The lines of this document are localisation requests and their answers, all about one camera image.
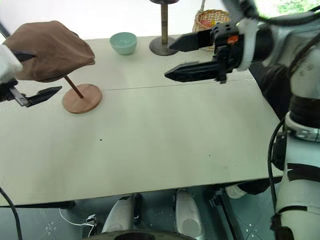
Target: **black cable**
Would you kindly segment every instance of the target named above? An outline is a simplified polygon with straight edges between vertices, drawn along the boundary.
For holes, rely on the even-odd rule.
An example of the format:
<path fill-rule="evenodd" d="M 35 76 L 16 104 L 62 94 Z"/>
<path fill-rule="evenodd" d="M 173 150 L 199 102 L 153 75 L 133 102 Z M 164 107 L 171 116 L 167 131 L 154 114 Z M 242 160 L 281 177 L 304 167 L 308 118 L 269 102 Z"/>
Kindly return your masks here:
<path fill-rule="evenodd" d="M 274 174 L 272 172 L 272 149 L 274 147 L 274 142 L 277 136 L 277 133 L 279 132 L 281 126 L 285 123 L 285 117 L 278 123 L 276 128 L 273 131 L 273 134 L 270 139 L 269 148 L 268 148 L 268 175 L 269 175 L 269 182 L 270 182 L 270 190 L 271 190 L 271 196 L 272 196 L 272 203 L 273 203 L 273 209 L 274 212 L 276 212 L 276 205 L 277 205 L 277 195 L 276 195 L 276 188 L 275 188 L 275 182 L 274 182 Z"/>
<path fill-rule="evenodd" d="M 313 13 L 309 16 L 304 16 L 296 19 L 277 19 L 277 18 L 266 18 L 257 14 L 247 14 L 249 18 L 256 19 L 260 22 L 264 22 L 270 25 L 276 26 L 297 26 L 302 24 L 311 23 L 317 19 L 320 19 L 320 12 Z"/>
<path fill-rule="evenodd" d="M 318 6 L 314 7 L 314 8 L 312 8 L 312 9 L 310 9 L 309 11 L 310 11 L 310 12 L 316 12 L 316 11 L 318 11 L 318 10 L 320 10 L 320 5 L 318 5 Z"/>
<path fill-rule="evenodd" d="M 320 32 L 315 35 L 314 38 L 312 38 L 299 52 L 298 54 L 295 56 L 294 60 L 291 62 L 290 66 L 289 66 L 289 77 L 292 76 L 292 74 L 294 73 L 297 64 L 300 62 L 300 60 L 307 54 L 308 50 L 315 45 L 317 42 L 320 41 Z"/>
<path fill-rule="evenodd" d="M 14 203 L 11 201 L 11 199 L 9 198 L 9 196 L 5 193 L 5 191 L 1 187 L 0 187 L 0 193 L 2 194 L 4 199 L 7 201 L 7 203 L 9 204 L 9 206 L 13 212 L 14 219 L 15 219 L 15 225 L 16 225 L 16 231 L 18 234 L 18 240 L 23 240 L 21 226 L 20 226 L 20 220 L 19 220 L 19 216 L 18 216 L 16 207 L 15 207 Z"/>

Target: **wooden base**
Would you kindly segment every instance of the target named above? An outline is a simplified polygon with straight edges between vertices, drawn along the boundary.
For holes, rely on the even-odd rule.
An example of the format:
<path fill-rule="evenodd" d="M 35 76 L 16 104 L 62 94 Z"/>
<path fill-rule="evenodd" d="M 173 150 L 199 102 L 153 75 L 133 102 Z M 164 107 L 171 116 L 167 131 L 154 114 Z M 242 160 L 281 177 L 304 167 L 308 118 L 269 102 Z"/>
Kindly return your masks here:
<path fill-rule="evenodd" d="M 84 114 L 95 109 L 102 99 L 100 89 L 92 84 L 81 84 L 77 89 L 83 95 L 80 98 L 75 90 L 70 89 L 63 97 L 64 108 L 73 114 Z"/>

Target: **brown cloth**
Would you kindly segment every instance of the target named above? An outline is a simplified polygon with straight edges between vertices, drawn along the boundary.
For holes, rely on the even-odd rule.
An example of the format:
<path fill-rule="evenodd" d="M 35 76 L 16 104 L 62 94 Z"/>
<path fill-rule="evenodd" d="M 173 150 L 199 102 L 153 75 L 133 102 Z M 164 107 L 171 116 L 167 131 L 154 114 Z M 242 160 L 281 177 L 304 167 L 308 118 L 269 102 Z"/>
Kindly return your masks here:
<path fill-rule="evenodd" d="M 53 82 L 95 64 L 90 46 L 58 21 L 23 24 L 3 44 L 35 55 L 22 62 L 23 70 L 16 74 L 19 80 Z"/>

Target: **table surface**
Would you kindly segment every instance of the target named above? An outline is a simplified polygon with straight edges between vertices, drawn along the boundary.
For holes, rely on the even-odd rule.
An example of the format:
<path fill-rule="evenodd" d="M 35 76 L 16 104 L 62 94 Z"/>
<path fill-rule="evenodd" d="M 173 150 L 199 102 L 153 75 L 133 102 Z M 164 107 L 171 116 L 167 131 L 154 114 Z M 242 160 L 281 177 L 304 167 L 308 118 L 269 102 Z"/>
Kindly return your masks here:
<path fill-rule="evenodd" d="M 72 114 L 62 105 L 71 88 L 20 81 L 27 96 L 63 86 L 39 105 L 0 104 L 0 186 L 17 205 L 69 201 L 266 178 L 267 151 L 279 122 L 249 71 L 226 84 L 180 83 L 164 72 L 209 61 L 203 50 L 157 56 L 154 37 L 117 54 L 108 39 L 88 40 L 96 64 L 69 77 L 102 91 L 100 105 Z M 274 170 L 274 175 L 281 172 Z M 6 205 L 0 198 L 0 205 Z"/>

